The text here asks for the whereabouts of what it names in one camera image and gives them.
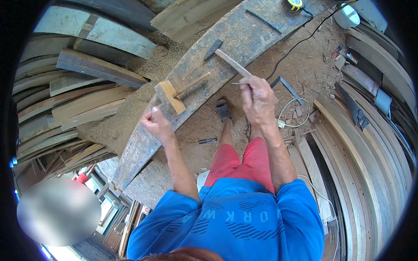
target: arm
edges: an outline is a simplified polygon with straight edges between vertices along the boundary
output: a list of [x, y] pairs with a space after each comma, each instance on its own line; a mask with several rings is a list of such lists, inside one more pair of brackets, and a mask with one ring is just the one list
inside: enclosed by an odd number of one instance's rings
[[180, 153], [171, 124], [157, 107], [154, 107], [152, 112], [146, 113], [140, 122], [164, 147], [171, 172], [173, 190], [200, 202], [196, 182]]
[[243, 78], [240, 83], [245, 115], [251, 125], [261, 128], [267, 144], [271, 181], [277, 194], [281, 185], [291, 183], [297, 176], [277, 126], [274, 93], [265, 79], [255, 76]]

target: pliers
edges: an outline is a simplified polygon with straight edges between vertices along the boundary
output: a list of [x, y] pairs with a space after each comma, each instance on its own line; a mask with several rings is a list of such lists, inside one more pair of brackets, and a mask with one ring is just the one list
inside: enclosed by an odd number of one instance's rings
[[338, 48], [335, 49], [335, 51], [332, 53], [331, 58], [334, 58], [335, 55], [338, 56], [339, 53], [341, 52], [341, 50], [342, 50], [342, 43], [340, 43], [340, 45], [338, 46]]

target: white cable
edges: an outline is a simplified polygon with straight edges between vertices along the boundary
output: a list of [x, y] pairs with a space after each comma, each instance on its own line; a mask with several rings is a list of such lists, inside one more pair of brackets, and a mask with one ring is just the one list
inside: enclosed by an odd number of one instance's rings
[[[306, 103], [308, 104], [308, 111], [311, 111], [311, 106], [309, 105], [309, 102], [307, 101], [307, 100], [305, 100], [304, 98], [300, 98], [302, 101], [306, 101]], [[280, 117], [282, 117], [282, 113], [284, 112], [284, 110], [286, 109], [286, 107], [291, 103], [291, 102], [293, 102], [293, 101], [296, 101], [297, 99], [296, 98], [294, 98], [294, 99], [292, 99], [292, 100], [290, 100], [290, 102], [288, 102], [284, 107], [283, 107], [283, 109], [282, 109], [282, 111], [280, 112], [280, 114], [279, 114], [279, 118], [278, 119], [280, 119]], [[288, 126], [288, 127], [293, 127], [293, 128], [297, 128], [297, 127], [300, 127], [300, 126], [302, 126], [302, 125], [304, 125], [305, 124], [305, 122], [308, 120], [308, 118], [309, 118], [309, 113], [308, 113], [308, 115], [306, 116], [306, 119], [305, 119], [305, 121], [304, 122], [302, 122], [301, 124], [299, 124], [299, 125], [296, 125], [296, 126], [293, 126], [293, 125], [287, 125], [287, 124], [284, 124], [285, 126]]]
[[339, 244], [339, 226], [338, 226], [338, 219], [337, 219], [337, 215], [336, 215], [336, 213], [335, 213], [335, 209], [334, 209], [334, 205], [332, 205], [332, 203], [331, 203], [331, 201], [327, 198], [327, 197], [325, 197], [324, 195], [322, 195], [315, 187], [314, 187], [314, 185], [312, 184], [312, 182], [310, 181], [310, 179], [307, 177], [307, 176], [304, 176], [304, 175], [298, 175], [299, 177], [304, 177], [308, 182], [309, 182], [309, 184], [311, 184], [311, 186], [312, 186], [312, 188], [313, 188], [313, 190], [315, 190], [316, 191], [316, 193], [318, 194], [318, 195], [320, 195], [321, 197], [323, 197], [324, 199], [326, 199], [328, 202], [329, 202], [329, 204], [331, 205], [331, 208], [332, 208], [332, 212], [334, 212], [334, 216], [335, 216], [335, 219], [336, 219], [336, 224], [337, 224], [337, 246], [335, 247], [335, 252], [334, 252], [334, 257], [333, 257], [333, 259], [332, 259], [332, 261], [334, 261], [334, 259], [335, 259], [335, 255], [337, 254], [337, 249], [338, 249], [338, 244]]

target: wooden mallet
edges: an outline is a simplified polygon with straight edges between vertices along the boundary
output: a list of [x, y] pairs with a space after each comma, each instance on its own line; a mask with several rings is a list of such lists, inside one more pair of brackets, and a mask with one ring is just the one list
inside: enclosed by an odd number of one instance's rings
[[154, 90], [161, 100], [161, 104], [157, 107], [161, 108], [164, 105], [169, 111], [176, 111], [177, 115], [184, 112], [186, 110], [186, 107], [184, 106], [184, 103], [181, 101], [178, 95], [183, 91], [187, 90], [188, 88], [192, 87], [196, 83], [200, 82], [204, 78], [208, 77], [209, 75], [210, 72], [205, 73], [204, 75], [200, 76], [198, 79], [194, 80], [190, 84], [181, 88], [179, 91], [176, 91], [174, 89], [170, 81], [162, 81], [159, 84], [155, 85]]

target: foot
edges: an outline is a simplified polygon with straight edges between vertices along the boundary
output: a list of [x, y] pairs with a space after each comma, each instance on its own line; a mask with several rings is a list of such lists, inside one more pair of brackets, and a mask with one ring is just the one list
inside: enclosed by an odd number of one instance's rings
[[232, 114], [227, 101], [225, 101], [224, 99], [218, 100], [216, 102], [216, 112], [218, 113], [219, 118], [222, 122], [224, 122], [226, 118], [229, 118], [232, 123]]

